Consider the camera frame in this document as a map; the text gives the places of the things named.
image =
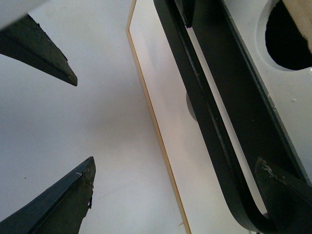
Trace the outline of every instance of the metal frame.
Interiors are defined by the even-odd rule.
[[[268,214],[258,210],[175,1],[154,0],[154,3],[232,215],[248,230],[281,233],[285,230],[280,225],[284,223],[282,211],[285,209],[276,208],[271,203],[275,199],[261,194]],[[261,176],[263,172],[255,170],[259,159],[290,174],[306,190],[310,189],[224,2],[196,0],[193,30],[260,192],[268,187],[263,185],[266,174]],[[276,188],[276,183],[271,183],[270,189]],[[301,205],[311,207],[304,202],[311,194],[302,194]],[[287,217],[294,215],[296,213],[289,213]],[[305,225],[306,230],[312,230],[310,223]]]

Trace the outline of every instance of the wooden edge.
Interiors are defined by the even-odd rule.
[[[184,207],[183,207],[183,204],[182,204],[180,193],[179,193],[179,190],[178,190],[177,185],[176,185],[176,180],[175,180],[174,174],[172,172],[172,168],[171,168],[170,161],[169,161],[169,158],[168,158],[168,155],[167,155],[167,151],[166,151],[166,148],[165,148],[165,145],[164,145],[161,133],[160,133],[160,129],[159,129],[158,122],[157,122],[157,119],[156,119],[156,116],[155,116],[155,112],[154,112],[153,105],[152,105],[152,102],[151,102],[151,99],[150,99],[150,95],[149,95],[147,87],[146,87],[146,83],[145,83],[145,80],[144,80],[143,72],[142,72],[142,69],[141,69],[138,57],[137,57],[137,52],[136,52],[136,49],[135,49],[135,46],[134,46],[134,43],[133,43],[133,40],[132,40],[132,37],[131,37],[131,33],[130,33],[130,24],[131,24],[131,20],[132,20],[132,16],[133,16],[133,12],[134,12],[134,9],[135,9],[136,2],[137,2],[137,0],[132,0],[131,10],[130,10],[128,23],[127,23],[127,28],[126,28],[127,36],[128,36],[128,40],[129,40],[129,44],[130,44],[132,53],[133,53],[134,60],[136,62],[136,68],[137,68],[137,71],[138,71],[138,74],[139,74],[139,77],[140,77],[140,80],[141,80],[141,84],[142,84],[143,92],[144,92],[144,95],[145,95],[145,98],[146,98],[146,101],[147,101],[147,105],[148,105],[148,108],[149,108],[150,113],[151,113],[152,121],[153,121],[153,124],[154,124],[154,128],[155,128],[155,131],[156,131],[156,135],[157,135],[158,141],[159,141],[161,152],[163,154],[163,157],[164,157],[164,160],[165,160],[165,163],[166,163],[166,167],[167,167],[167,170],[168,170],[168,174],[169,174],[169,177],[170,177],[170,181],[171,181],[174,193],[175,193],[175,198],[176,198],[176,201],[177,201],[179,209],[180,209],[180,213],[181,213],[181,217],[182,217],[182,220],[183,220],[183,224],[184,224],[186,233],[187,234],[192,234],[191,229],[190,229],[190,225],[189,225],[189,222],[187,220],[187,217],[186,217],[186,214],[185,214],[185,210],[184,210]]]

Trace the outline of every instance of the painted metal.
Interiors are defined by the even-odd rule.
[[[173,0],[154,1],[228,207],[246,229],[276,233],[258,210],[235,155],[220,112]]]
[[[92,205],[96,166],[89,157],[0,223],[1,234],[78,234]]]
[[[0,31],[0,54],[77,86],[65,55],[29,15]]]
[[[270,196],[262,196],[268,214],[262,215],[254,204],[215,99],[174,1],[154,2],[229,209],[238,223],[248,230],[266,234],[281,233],[281,229],[276,228],[276,214],[283,215],[283,209],[268,205],[269,200],[272,200]],[[259,158],[262,158],[273,162],[277,168],[310,189],[309,180],[267,99],[256,67],[249,59],[223,1],[197,0],[193,29],[254,178],[257,179],[255,168]],[[256,182],[262,191],[259,181]],[[304,196],[310,199],[309,193]],[[301,209],[302,203],[296,205],[295,209]]]

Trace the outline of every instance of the dark opening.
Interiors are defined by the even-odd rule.
[[[312,66],[308,42],[301,36],[282,1],[276,4],[269,16],[265,40],[271,58],[280,66],[291,70]]]

